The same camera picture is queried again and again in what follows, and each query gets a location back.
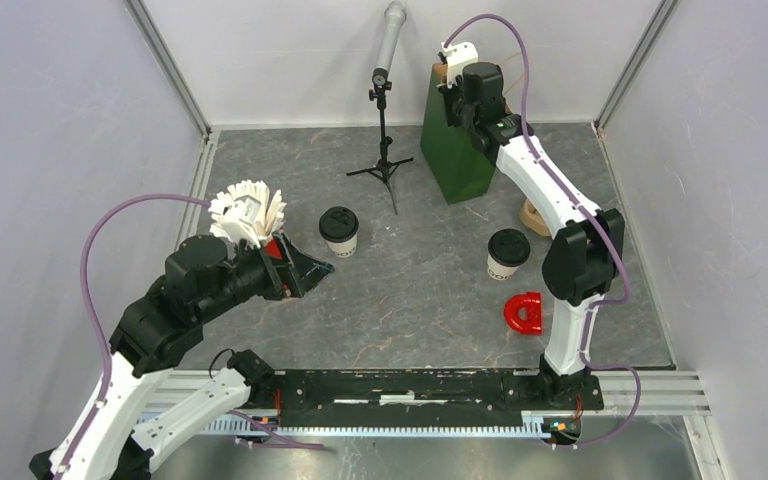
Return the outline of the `white paper coffee cup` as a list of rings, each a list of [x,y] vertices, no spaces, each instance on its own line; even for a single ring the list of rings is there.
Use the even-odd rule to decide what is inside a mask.
[[[505,281],[515,274],[520,267],[520,264],[513,266],[507,265],[497,261],[492,255],[487,255],[487,273],[488,275],[499,281]]]

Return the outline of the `green brown paper bag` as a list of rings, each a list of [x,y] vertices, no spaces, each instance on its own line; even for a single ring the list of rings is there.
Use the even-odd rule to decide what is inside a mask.
[[[456,84],[483,82],[481,120],[477,131],[450,127],[446,121],[443,97],[447,66],[432,67],[423,120],[420,147],[449,204],[484,195],[491,184],[501,146],[533,127],[512,113],[504,96],[504,74],[499,65],[486,61],[468,65]]]

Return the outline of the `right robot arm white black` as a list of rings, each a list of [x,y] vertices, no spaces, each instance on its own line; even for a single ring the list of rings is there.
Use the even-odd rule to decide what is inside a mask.
[[[533,129],[503,96],[500,66],[449,66],[439,90],[446,119],[465,129],[473,148],[510,178],[547,225],[552,243],[542,276],[554,296],[549,344],[541,355],[537,392],[562,408],[585,387],[591,368],[590,335],[622,262],[625,220],[582,194],[555,165]]]

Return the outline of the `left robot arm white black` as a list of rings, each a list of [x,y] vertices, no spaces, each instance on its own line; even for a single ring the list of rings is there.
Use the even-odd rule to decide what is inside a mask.
[[[301,298],[332,264],[312,258],[282,233],[280,253],[239,243],[230,256],[222,239],[196,235],[165,261],[165,273],[130,304],[110,339],[111,367],[101,378],[102,401],[91,400],[60,446],[32,457],[37,479],[148,479],[169,456],[208,424],[247,404],[262,407],[277,390],[275,373],[251,350],[182,401],[144,423],[148,401],[185,354],[204,338],[204,326],[255,296]]]

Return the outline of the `black plastic cup lid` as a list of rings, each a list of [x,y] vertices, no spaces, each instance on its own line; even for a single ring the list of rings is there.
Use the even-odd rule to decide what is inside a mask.
[[[517,229],[496,231],[487,243],[488,255],[504,267],[519,267],[531,255],[531,244],[525,234]]]

